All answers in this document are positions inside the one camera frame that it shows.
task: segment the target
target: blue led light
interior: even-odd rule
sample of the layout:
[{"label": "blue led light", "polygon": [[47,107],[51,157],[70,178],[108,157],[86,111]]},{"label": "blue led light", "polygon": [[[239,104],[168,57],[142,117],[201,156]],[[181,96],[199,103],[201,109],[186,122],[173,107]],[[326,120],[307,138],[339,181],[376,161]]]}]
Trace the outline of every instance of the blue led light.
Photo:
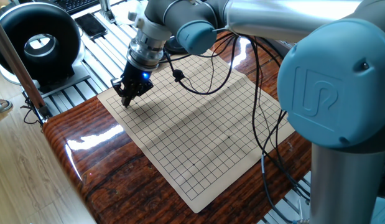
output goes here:
[{"label": "blue led light", "polygon": [[148,73],[143,73],[142,76],[145,78],[145,79],[148,79],[149,78],[149,74]]}]

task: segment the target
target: white paper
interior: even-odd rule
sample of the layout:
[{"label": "white paper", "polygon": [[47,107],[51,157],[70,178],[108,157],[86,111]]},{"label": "white paper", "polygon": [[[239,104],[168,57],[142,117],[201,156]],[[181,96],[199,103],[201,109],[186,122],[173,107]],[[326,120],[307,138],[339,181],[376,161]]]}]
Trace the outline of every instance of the white paper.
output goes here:
[{"label": "white paper", "polygon": [[[213,63],[211,90],[223,83],[229,69],[219,57]],[[209,58],[191,56],[174,62],[174,67],[189,77],[195,89],[208,90],[212,72]],[[127,109],[112,88],[98,95],[98,99],[185,203],[198,213],[261,158],[251,124],[254,83],[233,70],[220,91],[201,96],[175,83],[169,67],[158,69],[151,80],[154,88],[136,97]],[[190,87],[186,78],[182,81]],[[262,91],[260,104],[272,129],[280,113],[279,103]],[[261,144],[269,134],[267,123],[257,108],[256,130]],[[284,118],[279,143],[293,131]],[[274,148],[275,135],[271,139],[273,144],[267,144],[267,152]]]}]

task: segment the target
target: smartphone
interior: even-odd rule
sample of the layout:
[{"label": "smartphone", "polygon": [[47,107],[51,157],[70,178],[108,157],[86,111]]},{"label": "smartphone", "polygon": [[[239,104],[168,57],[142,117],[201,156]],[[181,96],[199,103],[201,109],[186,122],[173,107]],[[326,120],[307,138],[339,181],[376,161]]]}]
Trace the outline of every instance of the smartphone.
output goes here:
[{"label": "smartphone", "polygon": [[78,17],[75,21],[90,39],[95,39],[108,33],[105,27],[91,13]]}]

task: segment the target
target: glossy table surface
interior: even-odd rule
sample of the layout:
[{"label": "glossy table surface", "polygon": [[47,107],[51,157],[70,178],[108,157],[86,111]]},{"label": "glossy table surface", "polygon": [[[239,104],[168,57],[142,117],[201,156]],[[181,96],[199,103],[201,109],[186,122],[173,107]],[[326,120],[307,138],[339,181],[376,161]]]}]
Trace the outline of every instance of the glossy table surface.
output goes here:
[{"label": "glossy table surface", "polygon": [[[235,69],[254,82],[251,46],[239,39],[236,49]],[[231,46],[221,58],[231,60]],[[279,68],[263,50],[259,61],[262,89],[277,99]],[[96,96],[50,118],[43,130],[97,223],[257,223],[271,209],[258,162],[200,213],[193,213]],[[297,133],[279,146],[285,168],[296,180],[310,170],[310,147]],[[292,188],[268,159],[266,177],[274,203]]]}]

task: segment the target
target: wooden pole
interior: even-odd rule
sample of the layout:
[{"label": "wooden pole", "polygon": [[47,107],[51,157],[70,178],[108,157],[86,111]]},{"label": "wooden pole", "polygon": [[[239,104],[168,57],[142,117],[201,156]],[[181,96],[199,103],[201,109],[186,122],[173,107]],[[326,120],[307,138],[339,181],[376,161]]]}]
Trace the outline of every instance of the wooden pole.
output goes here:
[{"label": "wooden pole", "polygon": [[0,25],[0,53],[9,64],[12,72],[18,78],[22,87],[24,87],[29,99],[37,109],[45,106],[44,100],[34,85],[25,65],[19,58],[14,46],[12,46],[6,32]]}]

